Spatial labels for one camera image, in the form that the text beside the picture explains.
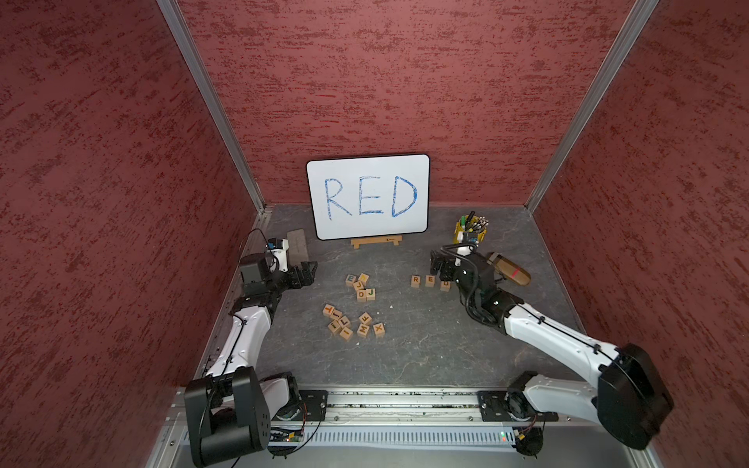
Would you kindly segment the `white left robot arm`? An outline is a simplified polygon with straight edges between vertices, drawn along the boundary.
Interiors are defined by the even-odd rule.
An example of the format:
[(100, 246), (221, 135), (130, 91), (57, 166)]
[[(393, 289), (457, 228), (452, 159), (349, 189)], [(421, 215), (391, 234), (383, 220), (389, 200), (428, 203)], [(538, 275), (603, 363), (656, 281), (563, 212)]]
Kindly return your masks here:
[(269, 255), (241, 259), (242, 292), (229, 312), (232, 328), (214, 365), (185, 390), (193, 464), (208, 467), (266, 450), (274, 417), (306, 421), (306, 404), (289, 372), (259, 379), (257, 360), (283, 292), (314, 283), (318, 263), (288, 266)]

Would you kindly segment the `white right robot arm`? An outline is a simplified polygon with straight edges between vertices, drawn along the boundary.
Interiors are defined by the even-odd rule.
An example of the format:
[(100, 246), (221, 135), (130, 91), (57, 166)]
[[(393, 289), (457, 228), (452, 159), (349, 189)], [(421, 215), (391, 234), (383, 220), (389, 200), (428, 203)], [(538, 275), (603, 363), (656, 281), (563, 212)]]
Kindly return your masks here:
[(527, 343), (578, 376), (565, 380), (524, 372), (508, 386), (503, 409), (532, 434), (517, 450), (536, 451), (541, 435), (538, 417), (548, 413), (597, 423), (633, 450), (645, 450), (657, 436), (674, 401), (642, 347), (593, 339), (503, 290), (502, 280), (527, 286), (531, 277), (499, 253), (481, 255), (469, 243), (444, 246), (431, 252), (430, 272), (458, 287), (472, 320)]

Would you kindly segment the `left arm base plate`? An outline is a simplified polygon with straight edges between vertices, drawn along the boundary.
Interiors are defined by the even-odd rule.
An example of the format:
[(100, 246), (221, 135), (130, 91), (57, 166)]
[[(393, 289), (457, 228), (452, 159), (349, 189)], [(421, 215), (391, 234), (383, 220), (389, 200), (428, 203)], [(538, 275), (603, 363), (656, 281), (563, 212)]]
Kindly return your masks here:
[(294, 422), (326, 420), (329, 392), (322, 389), (302, 389), (298, 392), (298, 405), (292, 418)]

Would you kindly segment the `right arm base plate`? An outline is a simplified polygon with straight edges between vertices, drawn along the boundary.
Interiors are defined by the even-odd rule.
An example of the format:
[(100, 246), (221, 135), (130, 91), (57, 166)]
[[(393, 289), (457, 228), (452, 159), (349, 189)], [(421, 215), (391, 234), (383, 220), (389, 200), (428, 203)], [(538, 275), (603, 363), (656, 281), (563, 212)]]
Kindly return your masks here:
[(478, 407), (484, 422), (556, 422), (557, 413), (540, 413), (518, 390), (484, 390), (477, 393)]

